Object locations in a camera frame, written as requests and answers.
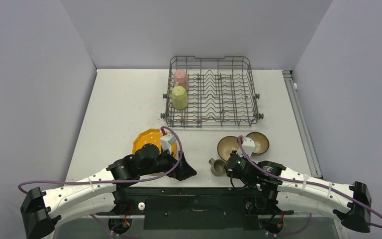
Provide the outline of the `small grey-green cup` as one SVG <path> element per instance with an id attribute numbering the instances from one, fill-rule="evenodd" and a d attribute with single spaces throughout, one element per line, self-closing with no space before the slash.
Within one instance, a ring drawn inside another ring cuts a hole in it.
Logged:
<path id="1" fill-rule="evenodd" d="M 211 173 L 214 176 L 219 177 L 226 174 L 226 169 L 225 169 L 226 161 L 224 161 L 223 159 L 211 158 L 208 163 L 210 164 Z"/>

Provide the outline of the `pale yellow mug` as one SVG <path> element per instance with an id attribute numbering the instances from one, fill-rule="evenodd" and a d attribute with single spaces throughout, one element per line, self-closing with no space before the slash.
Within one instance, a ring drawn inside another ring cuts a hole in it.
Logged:
<path id="1" fill-rule="evenodd" d="M 188 106 L 188 93 L 179 82 L 175 82 L 174 87 L 170 89 L 170 95 L 174 109 L 183 110 Z"/>

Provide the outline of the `grey wire dish rack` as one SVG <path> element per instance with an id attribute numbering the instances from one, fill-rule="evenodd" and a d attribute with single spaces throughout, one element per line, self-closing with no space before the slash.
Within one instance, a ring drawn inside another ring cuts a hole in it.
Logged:
<path id="1" fill-rule="evenodd" d="M 177 70 L 184 70 L 189 79 L 188 106 L 183 110 L 174 107 Z M 169 127 L 253 126 L 264 118 L 251 63 L 245 56 L 174 56 L 163 98 L 166 106 L 161 119 Z"/>

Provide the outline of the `pink mug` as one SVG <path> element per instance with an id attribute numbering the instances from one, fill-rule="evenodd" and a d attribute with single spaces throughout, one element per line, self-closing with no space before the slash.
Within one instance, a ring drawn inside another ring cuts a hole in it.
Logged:
<path id="1" fill-rule="evenodd" d="M 189 76 L 183 69 L 179 69 L 174 73 L 174 87 L 182 86 L 186 91 L 189 90 Z"/>

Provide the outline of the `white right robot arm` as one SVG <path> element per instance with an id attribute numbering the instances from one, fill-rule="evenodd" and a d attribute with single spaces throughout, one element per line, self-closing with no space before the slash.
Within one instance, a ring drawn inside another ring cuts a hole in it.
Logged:
<path id="1" fill-rule="evenodd" d="M 353 231 L 371 231 L 371 195 L 362 182 L 337 184 L 296 172 L 282 164 L 261 161 L 252 165 L 231 154 L 226 162 L 227 175 L 241 180 L 258 192 L 256 208 L 262 213 L 304 212 L 340 220 Z"/>

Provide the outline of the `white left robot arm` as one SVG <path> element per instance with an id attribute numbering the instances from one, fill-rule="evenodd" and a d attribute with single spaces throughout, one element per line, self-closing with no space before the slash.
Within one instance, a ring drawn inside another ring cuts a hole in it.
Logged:
<path id="1" fill-rule="evenodd" d="M 156 173 L 178 181 L 197 175 L 182 151 L 175 159 L 169 150 L 148 143 L 88 178 L 55 189 L 30 189 L 20 207 L 26 237 L 42 239 L 63 223 L 91 214 L 128 213 L 133 206 L 125 189 Z"/>

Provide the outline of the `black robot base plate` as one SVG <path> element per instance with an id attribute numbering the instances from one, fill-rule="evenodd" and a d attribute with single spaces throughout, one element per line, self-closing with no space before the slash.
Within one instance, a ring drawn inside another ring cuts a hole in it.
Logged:
<path id="1" fill-rule="evenodd" d="M 146 230 L 258 230 L 293 211 L 268 204 L 257 189 L 129 187 L 115 196 L 120 204 L 99 216 L 144 219 Z"/>

